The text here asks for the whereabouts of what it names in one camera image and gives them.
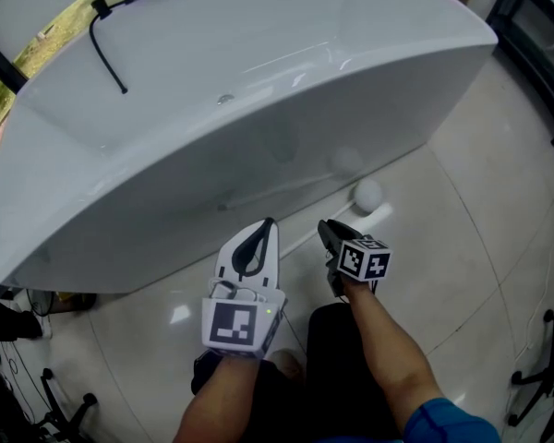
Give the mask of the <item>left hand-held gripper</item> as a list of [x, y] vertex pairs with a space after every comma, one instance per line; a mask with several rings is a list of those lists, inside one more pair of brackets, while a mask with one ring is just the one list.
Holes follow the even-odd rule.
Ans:
[[[279, 228], [273, 218], [248, 225], [221, 247], [210, 296], [202, 300], [205, 347], [221, 356], [265, 357], [286, 304], [278, 289], [279, 253]], [[230, 281], [265, 282], [264, 287], [253, 287]]]

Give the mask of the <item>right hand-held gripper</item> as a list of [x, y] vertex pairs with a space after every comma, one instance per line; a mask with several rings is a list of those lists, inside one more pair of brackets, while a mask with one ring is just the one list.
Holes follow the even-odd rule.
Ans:
[[374, 293], [378, 282], [387, 276], [392, 250], [381, 241], [364, 237], [347, 224], [332, 219], [319, 221], [318, 234], [327, 249], [325, 266], [333, 295], [344, 295], [343, 277], [368, 283]]

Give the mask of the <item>white long-handled brush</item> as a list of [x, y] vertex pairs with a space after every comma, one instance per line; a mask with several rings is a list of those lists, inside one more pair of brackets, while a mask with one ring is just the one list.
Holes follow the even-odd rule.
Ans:
[[[337, 220], [343, 213], [353, 207], [359, 207], [359, 209], [366, 214], [373, 213], [381, 204], [383, 199], [382, 188], [378, 182], [370, 179], [360, 180], [353, 189], [351, 199], [347, 201], [340, 209], [334, 212], [329, 220]], [[308, 233], [302, 235], [299, 239], [293, 242], [291, 245], [283, 249], [279, 254], [279, 259], [282, 260], [293, 253], [297, 248], [309, 241], [313, 236], [318, 233], [318, 227], [314, 227]]]

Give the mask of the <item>white bathtub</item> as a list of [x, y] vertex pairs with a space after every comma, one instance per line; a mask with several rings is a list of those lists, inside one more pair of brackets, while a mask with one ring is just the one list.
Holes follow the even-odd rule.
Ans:
[[497, 42], [457, 0], [111, 10], [7, 118], [5, 286], [129, 293], [158, 281], [425, 144]]

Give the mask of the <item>person's right forearm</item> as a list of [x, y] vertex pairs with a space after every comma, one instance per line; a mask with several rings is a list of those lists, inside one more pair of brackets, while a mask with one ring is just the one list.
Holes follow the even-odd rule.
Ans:
[[367, 366], [403, 432], [422, 404], [443, 396], [440, 386], [421, 348], [368, 284], [344, 276], [343, 290], [360, 332]]

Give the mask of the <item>person's left forearm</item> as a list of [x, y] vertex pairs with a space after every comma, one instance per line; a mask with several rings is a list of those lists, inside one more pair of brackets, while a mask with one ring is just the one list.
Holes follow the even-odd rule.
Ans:
[[247, 430], [261, 361], [207, 351], [194, 365], [198, 388], [173, 443], [238, 443]]

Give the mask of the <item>person's left shoe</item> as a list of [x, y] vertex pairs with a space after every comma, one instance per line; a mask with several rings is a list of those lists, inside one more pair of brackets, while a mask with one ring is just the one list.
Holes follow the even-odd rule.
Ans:
[[290, 350], [274, 351], [269, 356], [269, 361], [289, 380], [299, 385], [304, 383], [304, 367]]

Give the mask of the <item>person's black trousers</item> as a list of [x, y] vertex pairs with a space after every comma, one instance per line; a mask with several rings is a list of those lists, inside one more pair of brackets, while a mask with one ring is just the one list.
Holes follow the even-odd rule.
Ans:
[[351, 307], [331, 304], [308, 323], [304, 383], [261, 361], [250, 420], [238, 443], [396, 443], [401, 432], [367, 366]]

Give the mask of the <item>person's teal shirt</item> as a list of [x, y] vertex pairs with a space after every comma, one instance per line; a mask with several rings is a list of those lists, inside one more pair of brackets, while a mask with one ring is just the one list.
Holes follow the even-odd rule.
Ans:
[[422, 404], [409, 418], [403, 443], [500, 443], [500, 436], [487, 420], [445, 398], [436, 398]]

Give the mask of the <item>black chair base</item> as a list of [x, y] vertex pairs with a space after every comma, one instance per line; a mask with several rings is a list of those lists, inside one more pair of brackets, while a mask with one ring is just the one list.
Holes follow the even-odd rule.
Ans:
[[96, 396], [92, 393], [84, 394], [83, 402], [75, 413], [67, 418], [50, 388], [50, 381], [53, 378], [53, 371], [50, 368], [44, 368], [41, 382], [48, 412], [38, 423], [31, 425], [33, 436], [40, 443], [63, 443], [65, 441], [68, 443], [93, 443], [89, 437], [83, 435], [80, 425], [89, 408], [98, 403]]

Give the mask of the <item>black swivel chair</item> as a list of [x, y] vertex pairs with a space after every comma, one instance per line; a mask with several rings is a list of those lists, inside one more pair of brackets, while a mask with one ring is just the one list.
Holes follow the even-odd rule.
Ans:
[[549, 348], [548, 365], [539, 373], [529, 377], [524, 377], [521, 371], [516, 371], [512, 374], [511, 384], [515, 387], [538, 383], [539, 387], [536, 393], [527, 403], [521, 413], [512, 413], [507, 419], [508, 426], [516, 427], [529, 414], [532, 408], [538, 403], [542, 395], [548, 396], [554, 387], [554, 311], [548, 309], [543, 316], [543, 321], [546, 324], [552, 325], [551, 344]]

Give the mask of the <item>black window frame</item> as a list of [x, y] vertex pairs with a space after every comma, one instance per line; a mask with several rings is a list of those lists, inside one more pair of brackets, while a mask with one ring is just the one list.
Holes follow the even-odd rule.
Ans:
[[27, 77], [0, 51], [0, 81], [13, 93], [18, 94], [27, 83]]

